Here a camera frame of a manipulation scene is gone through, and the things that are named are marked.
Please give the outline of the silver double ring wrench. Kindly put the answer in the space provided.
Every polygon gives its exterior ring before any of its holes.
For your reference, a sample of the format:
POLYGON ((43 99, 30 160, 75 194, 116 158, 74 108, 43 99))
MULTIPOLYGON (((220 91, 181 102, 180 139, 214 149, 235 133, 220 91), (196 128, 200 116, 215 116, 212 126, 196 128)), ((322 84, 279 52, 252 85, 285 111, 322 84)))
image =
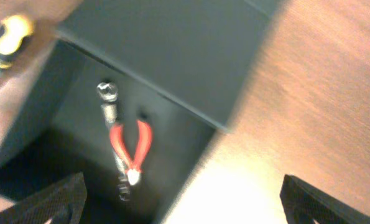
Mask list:
POLYGON ((131 165, 131 159, 120 140, 123 126, 118 121, 118 88, 113 82, 101 82, 97 85, 96 91, 102 101, 101 110, 109 131, 109 139, 113 147, 116 166, 119 170, 119 198, 122 201, 128 202, 130 200, 131 190, 127 172, 131 165))

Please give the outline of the small red pliers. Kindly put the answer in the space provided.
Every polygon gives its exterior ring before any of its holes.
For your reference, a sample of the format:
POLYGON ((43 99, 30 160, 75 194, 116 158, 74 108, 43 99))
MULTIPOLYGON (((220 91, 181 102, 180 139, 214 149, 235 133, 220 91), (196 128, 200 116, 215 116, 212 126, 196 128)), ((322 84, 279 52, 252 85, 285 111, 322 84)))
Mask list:
POLYGON ((131 159, 131 165, 128 168, 128 180, 131 186, 137 185, 141 181, 142 177, 142 165, 151 149, 153 142, 153 130, 152 126, 144 120, 138 119, 136 121, 137 134, 135 134, 136 143, 131 146, 127 143, 124 133, 124 125, 121 124, 122 133, 120 134, 120 140, 123 144, 123 148, 129 154, 131 159))

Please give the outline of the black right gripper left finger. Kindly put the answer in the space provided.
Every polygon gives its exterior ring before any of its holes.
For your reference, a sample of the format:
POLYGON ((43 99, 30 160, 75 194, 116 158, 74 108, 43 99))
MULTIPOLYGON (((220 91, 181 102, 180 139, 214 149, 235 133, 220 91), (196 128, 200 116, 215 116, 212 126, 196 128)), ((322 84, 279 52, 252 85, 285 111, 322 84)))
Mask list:
POLYGON ((62 179, 0 212, 0 223, 78 224, 87 198, 83 174, 62 179))

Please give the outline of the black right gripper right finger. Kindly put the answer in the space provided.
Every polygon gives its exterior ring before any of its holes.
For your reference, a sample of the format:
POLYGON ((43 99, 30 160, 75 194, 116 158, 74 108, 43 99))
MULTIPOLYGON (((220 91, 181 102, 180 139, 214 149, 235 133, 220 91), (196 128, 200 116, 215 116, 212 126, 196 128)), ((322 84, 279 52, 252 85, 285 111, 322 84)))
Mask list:
POLYGON ((280 199, 289 224, 370 224, 370 217, 294 175, 284 175, 280 199))

